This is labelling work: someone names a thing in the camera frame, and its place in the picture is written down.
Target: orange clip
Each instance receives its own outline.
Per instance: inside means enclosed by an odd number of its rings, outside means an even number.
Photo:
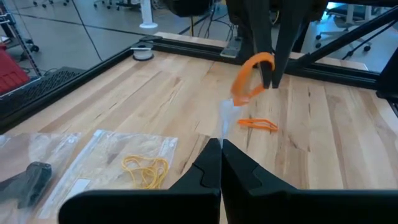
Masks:
[[[247,126],[250,128],[278,131],[278,126],[276,126],[276,124],[270,122],[267,119],[240,119],[240,120],[238,120],[238,124]]]
[[[249,103],[249,100],[252,97],[260,94],[262,91],[265,90],[262,84],[260,84],[255,87],[250,93],[243,92],[244,86],[246,82],[248,82],[248,78],[252,73],[253,66],[255,66],[255,64],[259,62],[269,62],[272,71],[275,69],[274,56],[267,52],[261,52],[249,58],[249,60],[247,60],[242,65],[242,69],[239,71],[238,76],[236,77],[231,87],[231,93],[235,106],[242,106]]]

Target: gray floor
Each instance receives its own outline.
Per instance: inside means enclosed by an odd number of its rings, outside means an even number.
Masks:
[[[34,59],[42,71],[51,68],[69,66],[88,69],[100,62],[72,4],[62,5],[57,0],[54,5],[46,9],[32,7],[32,0],[6,0],[8,7],[14,13],[17,24],[25,37],[30,37],[40,47],[40,52],[33,53]],[[158,23],[156,29],[141,29],[141,13],[130,9],[117,11],[115,7],[106,9],[99,5],[93,7],[93,1],[75,0],[84,24],[98,49],[103,60],[116,54],[129,45],[137,42],[143,35],[154,34],[158,31],[180,33],[190,25],[187,18],[179,18],[167,10],[154,11],[154,20]],[[220,6],[214,18],[226,14],[226,7]],[[228,17],[222,21],[229,23]],[[206,33],[209,20],[198,23],[194,34],[200,37]],[[333,19],[327,17],[319,23],[310,24],[302,52],[315,50],[315,36],[324,30],[338,30]],[[209,28],[209,38],[226,40],[229,27],[226,24],[213,22]],[[278,29],[272,31],[273,44],[276,44]],[[380,72],[393,51],[398,46],[398,32],[391,28],[373,40],[370,52],[364,53],[359,49],[349,59],[365,63],[370,70]],[[331,55],[342,58],[349,47],[340,49]],[[9,53],[15,58],[21,54],[21,48],[10,49]],[[21,66],[29,68],[29,63],[20,62]]]

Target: wooden tabletop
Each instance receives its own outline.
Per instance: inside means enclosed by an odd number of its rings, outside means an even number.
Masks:
[[[322,63],[366,69],[358,62],[331,58]],[[147,62],[127,58],[9,132],[83,133],[75,155],[97,129],[178,137],[164,184],[168,188],[207,140],[219,136],[218,104],[230,97],[239,69],[164,52],[155,52]],[[252,82],[260,82],[258,74]],[[265,118],[278,125],[276,133],[236,125],[228,139],[297,188],[398,186],[398,119],[374,91],[284,75],[280,88],[257,96],[241,117]]]

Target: plastic bag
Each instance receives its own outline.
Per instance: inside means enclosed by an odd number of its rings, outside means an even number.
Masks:
[[[228,133],[236,124],[240,114],[242,112],[241,106],[234,106],[233,99],[223,100],[220,103],[220,118],[219,118],[219,128],[221,131],[221,136],[219,138],[221,148],[223,148],[223,141],[228,137]]]
[[[171,164],[176,145],[177,138],[97,130],[54,188],[37,218],[56,219],[64,202],[87,190],[134,189],[130,173],[122,167],[124,158],[161,157]],[[129,167],[138,165],[130,163]]]
[[[67,166],[79,134],[0,136],[0,223],[25,223]]]

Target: wood grain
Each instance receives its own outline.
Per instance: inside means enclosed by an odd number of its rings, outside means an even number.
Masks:
[[[366,69],[358,63],[339,65]],[[218,104],[230,97],[239,69],[162,52],[148,62],[127,58],[9,132],[81,132],[78,150],[97,129],[178,137],[167,188],[189,168],[208,138],[220,133]],[[259,81],[254,75],[252,82]],[[241,117],[266,118],[279,126],[270,133],[235,125],[228,139],[295,187],[398,186],[398,120],[374,91],[284,75],[280,88],[257,96]]]

